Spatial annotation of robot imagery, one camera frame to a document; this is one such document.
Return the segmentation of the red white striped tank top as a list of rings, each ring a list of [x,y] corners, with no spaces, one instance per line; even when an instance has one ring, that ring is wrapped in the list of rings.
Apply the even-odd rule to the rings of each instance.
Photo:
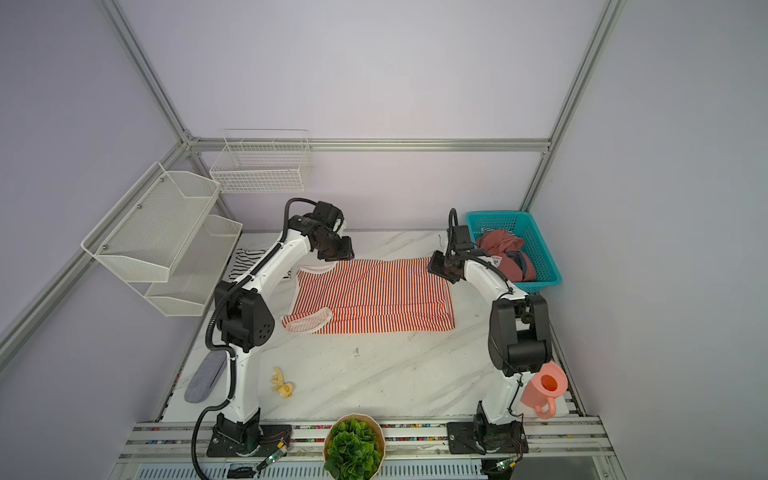
[[[282,326],[318,335],[451,331],[449,282],[429,273],[428,262],[363,259],[303,267]]]

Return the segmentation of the black white striped tank top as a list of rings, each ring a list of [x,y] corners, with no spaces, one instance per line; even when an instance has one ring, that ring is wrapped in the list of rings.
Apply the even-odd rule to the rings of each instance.
[[[236,248],[223,278],[226,281],[233,282],[240,275],[255,266],[266,253],[265,249]]]

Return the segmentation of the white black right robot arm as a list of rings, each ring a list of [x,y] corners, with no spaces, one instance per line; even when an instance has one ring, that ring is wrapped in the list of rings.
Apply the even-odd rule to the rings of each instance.
[[[526,453],[520,405],[534,375],[552,360],[546,302],[513,284],[490,255],[475,245],[455,209],[448,214],[446,249],[434,251],[427,270],[452,284],[468,282],[490,307],[487,348],[497,379],[478,401],[471,421],[447,424],[449,451]]]

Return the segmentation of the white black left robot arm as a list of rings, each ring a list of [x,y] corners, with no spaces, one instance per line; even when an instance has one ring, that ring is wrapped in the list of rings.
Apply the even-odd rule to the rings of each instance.
[[[235,280],[222,280],[215,287],[204,340],[209,351],[226,355],[228,380],[224,400],[205,407],[193,427],[191,463],[198,478],[208,477],[197,454],[199,431],[208,414],[217,414],[212,438],[222,440],[231,453],[248,456],[262,445],[261,407],[258,395],[248,391],[246,377],[254,355],[275,331],[267,299],[291,268],[312,252],[326,262],[352,260],[352,240],[343,234],[344,227],[344,214],[333,204],[291,198],[271,248]]]

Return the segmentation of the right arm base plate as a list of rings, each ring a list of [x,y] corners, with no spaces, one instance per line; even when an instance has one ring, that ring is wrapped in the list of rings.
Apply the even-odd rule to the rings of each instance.
[[[449,422],[446,425],[451,454],[526,454],[529,452],[523,424],[478,424]]]

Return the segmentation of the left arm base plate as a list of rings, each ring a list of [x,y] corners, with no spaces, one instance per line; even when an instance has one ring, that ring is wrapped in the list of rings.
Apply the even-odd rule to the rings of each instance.
[[[288,445],[293,433],[289,424],[259,424],[250,431],[240,427],[215,426],[206,450],[209,458],[266,458]]]

